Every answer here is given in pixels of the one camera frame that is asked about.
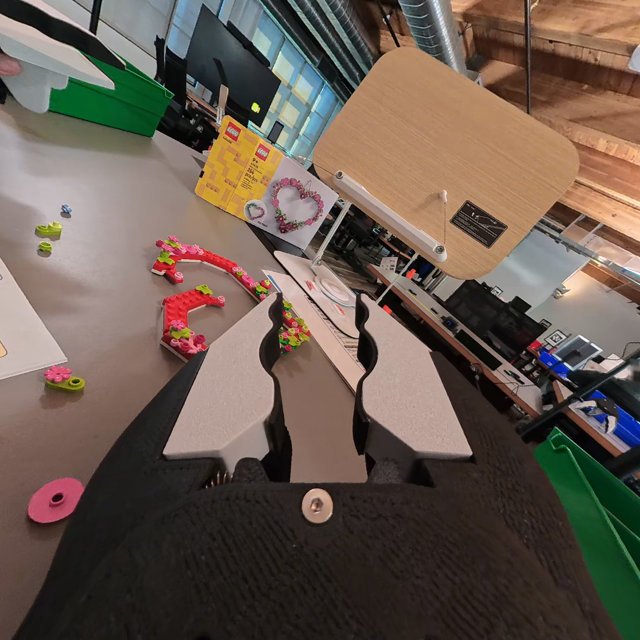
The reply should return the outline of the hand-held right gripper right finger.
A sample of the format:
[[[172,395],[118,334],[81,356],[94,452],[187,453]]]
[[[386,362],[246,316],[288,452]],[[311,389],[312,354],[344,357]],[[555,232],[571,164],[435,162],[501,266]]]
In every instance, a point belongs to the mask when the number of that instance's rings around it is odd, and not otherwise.
[[[398,474],[429,474],[426,461],[470,462],[473,452],[429,348],[366,294],[356,298],[353,440],[368,474],[389,461]]]

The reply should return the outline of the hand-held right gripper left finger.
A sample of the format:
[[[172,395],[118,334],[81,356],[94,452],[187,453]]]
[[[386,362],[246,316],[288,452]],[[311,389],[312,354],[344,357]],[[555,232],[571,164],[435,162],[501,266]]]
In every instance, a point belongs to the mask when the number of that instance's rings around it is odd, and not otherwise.
[[[292,443],[273,366],[281,354],[283,295],[267,297],[206,351],[163,454],[208,458],[233,470],[256,458],[267,470],[290,470]]]

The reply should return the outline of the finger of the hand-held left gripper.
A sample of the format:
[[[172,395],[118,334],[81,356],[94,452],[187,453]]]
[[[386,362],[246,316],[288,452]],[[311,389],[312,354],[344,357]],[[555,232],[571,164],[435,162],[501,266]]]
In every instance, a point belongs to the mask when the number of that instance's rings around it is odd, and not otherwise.
[[[1,50],[22,68],[19,76],[1,76],[1,103],[11,95],[36,113],[49,110],[52,89],[66,89],[69,78],[115,88],[89,57],[125,69],[100,39],[44,1],[1,2]]]

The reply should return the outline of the small red lego section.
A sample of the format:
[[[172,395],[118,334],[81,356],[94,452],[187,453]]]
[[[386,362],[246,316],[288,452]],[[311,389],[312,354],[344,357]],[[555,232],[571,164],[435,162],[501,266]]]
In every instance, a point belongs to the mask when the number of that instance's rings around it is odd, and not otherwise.
[[[183,362],[207,350],[206,336],[189,327],[188,315],[207,307],[222,308],[224,296],[216,296],[208,285],[166,297],[162,302],[161,345]]]

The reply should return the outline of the large red flowered lego section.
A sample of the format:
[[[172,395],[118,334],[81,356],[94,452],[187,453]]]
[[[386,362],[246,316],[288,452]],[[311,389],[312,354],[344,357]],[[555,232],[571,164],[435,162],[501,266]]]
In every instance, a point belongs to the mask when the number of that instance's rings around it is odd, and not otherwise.
[[[256,301],[263,301],[278,292],[269,279],[256,281],[236,262],[199,245],[183,244],[177,237],[168,236],[165,241],[161,239],[156,241],[156,246],[159,248],[159,256],[151,272],[164,276],[172,284],[184,282],[184,276],[178,267],[181,262],[186,262],[202,264],[228,274]],[[284,300],[283,307],[283,324],[279,329],[278,339],[281,352],[290,353],[309,342],[311,332],[306,322],[292,313],[292,305],[288,301]]]

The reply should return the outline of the lime lego plate pink flower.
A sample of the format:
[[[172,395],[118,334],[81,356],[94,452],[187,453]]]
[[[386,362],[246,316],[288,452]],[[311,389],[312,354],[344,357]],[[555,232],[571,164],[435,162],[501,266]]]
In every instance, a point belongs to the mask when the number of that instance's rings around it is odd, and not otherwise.
[[[53,365],[44,372],[45,385],[50,388],[66,392],[80,392],[84,390],[84,379],[73,375],[72,370],[63,365]]]

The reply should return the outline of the magenta round lego disc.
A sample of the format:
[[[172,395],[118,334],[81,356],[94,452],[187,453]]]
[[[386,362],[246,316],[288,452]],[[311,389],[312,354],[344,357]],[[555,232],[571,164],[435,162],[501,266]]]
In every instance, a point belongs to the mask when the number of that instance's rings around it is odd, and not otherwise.
[[[59,522],[76,510],[83,492],[84,485],[75,478],[50,481],[30,498],[28,517],[38,524]]]

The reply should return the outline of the yellow lego set box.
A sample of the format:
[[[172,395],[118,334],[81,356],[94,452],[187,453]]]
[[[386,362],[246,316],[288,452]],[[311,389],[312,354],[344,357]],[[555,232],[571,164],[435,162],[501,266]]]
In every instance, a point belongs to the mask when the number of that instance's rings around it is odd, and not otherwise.
[[[304,250],[338,194],[231,116],[221,121],[195,193]]]

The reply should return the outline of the lego instruction booklet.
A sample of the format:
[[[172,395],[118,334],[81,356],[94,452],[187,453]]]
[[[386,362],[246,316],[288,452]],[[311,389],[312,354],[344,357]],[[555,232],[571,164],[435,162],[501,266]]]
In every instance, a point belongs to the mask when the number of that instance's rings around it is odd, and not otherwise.
[[[66,362],[64,352],[1,262],[1,379]]]

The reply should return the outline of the green plastic bin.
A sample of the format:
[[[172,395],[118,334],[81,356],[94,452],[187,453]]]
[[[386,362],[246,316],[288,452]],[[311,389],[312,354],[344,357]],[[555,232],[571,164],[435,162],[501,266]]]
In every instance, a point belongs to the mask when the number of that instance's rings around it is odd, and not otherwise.
[[[554,428],[535,448],[596,591],[624,639],[639,638],[639,496]]]
[[[89,60],[114,82],[115,89],[69,78],[66,89],[52,89],[49,110],[152,137],[173,93],[127,60],[124,70],[92,57]]]

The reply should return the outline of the printed sheet in plastic sleeve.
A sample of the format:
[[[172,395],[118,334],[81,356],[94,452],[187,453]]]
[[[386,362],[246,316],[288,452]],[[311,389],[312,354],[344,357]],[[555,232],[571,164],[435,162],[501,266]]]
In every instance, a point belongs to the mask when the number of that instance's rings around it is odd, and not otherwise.
[[[356,354],[357,339],[339,331],[291,276],[270,269],[262,272],[292,305],[292,313],[306,322],[312,341],[317,343],[351,391],[355,392],[365,372]]]

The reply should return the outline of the blue storage bin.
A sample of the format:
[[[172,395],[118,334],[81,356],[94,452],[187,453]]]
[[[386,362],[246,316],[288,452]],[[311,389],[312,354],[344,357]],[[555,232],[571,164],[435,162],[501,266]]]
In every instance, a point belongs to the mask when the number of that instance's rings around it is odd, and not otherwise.
[[[551,375],[564,380],[567,379],[567,375],[570,372],[569,366],[563,359],[556,357],[555,354],[549,352],[547,349],[540,349],[538,361]]]
[[[606,435],[612,435],[629,446],[639,446],[639,420],[612,397],[594,391],[587,399],[573,405],[576,411],[598,423]]]

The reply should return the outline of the wood-look panel on white stand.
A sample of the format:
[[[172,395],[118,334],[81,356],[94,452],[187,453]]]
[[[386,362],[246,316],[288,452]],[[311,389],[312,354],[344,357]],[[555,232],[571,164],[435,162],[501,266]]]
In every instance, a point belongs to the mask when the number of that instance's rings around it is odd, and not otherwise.
[[[375,62],[312,162],[347,207],[457,280],[496,268],[580,167],[570,140],[413,47]]]

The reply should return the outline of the silver spiral ventilation duct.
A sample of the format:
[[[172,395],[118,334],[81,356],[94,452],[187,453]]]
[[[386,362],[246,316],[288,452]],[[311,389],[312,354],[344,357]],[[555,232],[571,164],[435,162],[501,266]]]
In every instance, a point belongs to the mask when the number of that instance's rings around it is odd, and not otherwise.
[[[380,54],[354,1],[260,1],[263,9],[346,103]]]

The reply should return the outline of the silver ribbed ventilation duct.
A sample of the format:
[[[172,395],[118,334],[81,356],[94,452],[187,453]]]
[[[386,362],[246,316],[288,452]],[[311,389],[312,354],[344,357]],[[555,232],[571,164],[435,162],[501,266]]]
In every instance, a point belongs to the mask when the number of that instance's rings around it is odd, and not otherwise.
[[[462,39],[450,1],[399,1],[417,47],[467,77]]]

